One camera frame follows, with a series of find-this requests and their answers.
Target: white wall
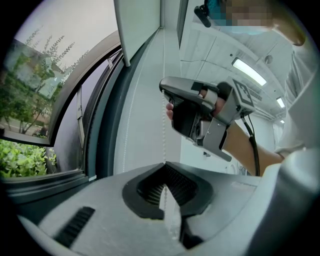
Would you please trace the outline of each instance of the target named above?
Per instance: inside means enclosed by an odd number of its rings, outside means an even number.
[[[250,118],[254,127],[257,144],[269,151],[274,151],[275,143],[272,122],[254,115]],[[236,123],[248,134],[248,131],[241,120],[237,120]],[[181,140],[180,162],[209,171],[229,174],[234,174],[236,171],[236,173],[239,173],[238,167],[241,169],[241,164],[234,157],[231,162],[227,162],[213,154],[210,157],[206,157],[203,155],[203,152],[203,149],[195,147],[190,141],[183,138]]]

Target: sky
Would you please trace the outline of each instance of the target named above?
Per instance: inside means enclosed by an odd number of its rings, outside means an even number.
[[[47,39],[52,36],[49,47],[61,36],[58,53],[71,43],[74,46],[61,61],[61,67],[76,62],[87,50],[117,30],[113,0],[44,0],[24,22],[15,39],[25,43],[38,28],[40,32],[32,44],[42,52]]]

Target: metal bracket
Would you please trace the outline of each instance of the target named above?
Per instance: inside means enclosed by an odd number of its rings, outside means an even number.
[[[85,142],[85,131],[84,131],[84,124],[82,121],[82,103],[81,103],[82,90],[81,88],[82,88],[82,85],[80,86],[79,90],[76,93],[76,119],[78,121],[80,144],[81,144],[81,148],[83,148],[84,142]]]
[[[111,69],[114,66],[114,64],[112,63],[111,57],[108,58],[108,63],[109,63],[109,68]]]

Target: black cable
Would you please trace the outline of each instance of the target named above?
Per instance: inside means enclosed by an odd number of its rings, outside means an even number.
[[[249,118],[250,124],[251,124],[251,126],[252,126],[253,136],[256,137],[255,128],[254,128],[254,125],[253,125],[252,122],[251,122],[251,119],[250,119],[250,115],[249,115],[249,114],[248,114],[248,118]]]
[[[258,154],[258,147],[257,147],[257,143],[256,143],[256,138],[255,138],[255,135],[253,134],[250,126],[248,125],[246,119],[244,118],[243,115],[240,116],[246,129],[248,130],[248,133],[249,133],[249,141],[252,145],[252,149],[253,149],[253,158],[254,158],[254,166],[255,166],[255,176],[260,176],[260,163],[259,163],[259,154]]]

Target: fluorescent light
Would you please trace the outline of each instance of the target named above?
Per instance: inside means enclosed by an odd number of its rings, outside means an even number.
[[[285,107],[285,104],[284,104],[282,98],[277,98],[276,101],[279,103],[279,105],[280,105],[281,108],[284,108],[284,107]]]
[[[265,85],[267,81],[257,73],[252,67],[244,63],[242,60],[235,58],[232,65],[243,73],[247,74],[261,86]]]

